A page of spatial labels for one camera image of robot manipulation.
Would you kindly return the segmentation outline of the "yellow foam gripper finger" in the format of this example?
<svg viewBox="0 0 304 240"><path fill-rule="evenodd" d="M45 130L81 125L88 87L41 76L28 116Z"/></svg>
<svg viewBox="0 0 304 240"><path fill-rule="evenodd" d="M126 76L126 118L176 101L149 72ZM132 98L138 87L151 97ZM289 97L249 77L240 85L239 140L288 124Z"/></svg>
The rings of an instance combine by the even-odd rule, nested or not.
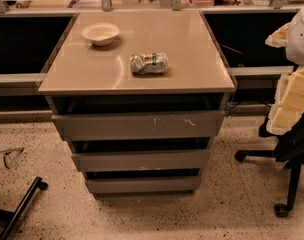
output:
<svg viewBox="0 0 304 240"><path fill-rule="evenodd" d="M266 38L265 44L274 48L286 47L288 29L289 23L284 24Z"/></svg>
<svg viewBox="0 0 304 240"><path fill-rule="evenodd" d="M268 114L266 130L283 135L301 119L304 114L304 66L292 74L282 74L278 80L275 103Z"/></svg>

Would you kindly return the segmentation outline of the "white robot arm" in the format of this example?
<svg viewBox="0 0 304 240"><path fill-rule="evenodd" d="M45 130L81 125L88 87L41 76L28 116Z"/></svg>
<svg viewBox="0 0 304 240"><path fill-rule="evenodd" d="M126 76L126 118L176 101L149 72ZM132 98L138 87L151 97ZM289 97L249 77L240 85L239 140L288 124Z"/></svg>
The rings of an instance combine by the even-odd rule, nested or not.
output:
<svg viewBox="0 0 304 240"><path fill-rule="evenodd" d="M283 135L304 114L304 6L289 23L269 35L265 44L284 47L286 58L298 66L291 74L281 75L266 123L269 133Z"/></svg>

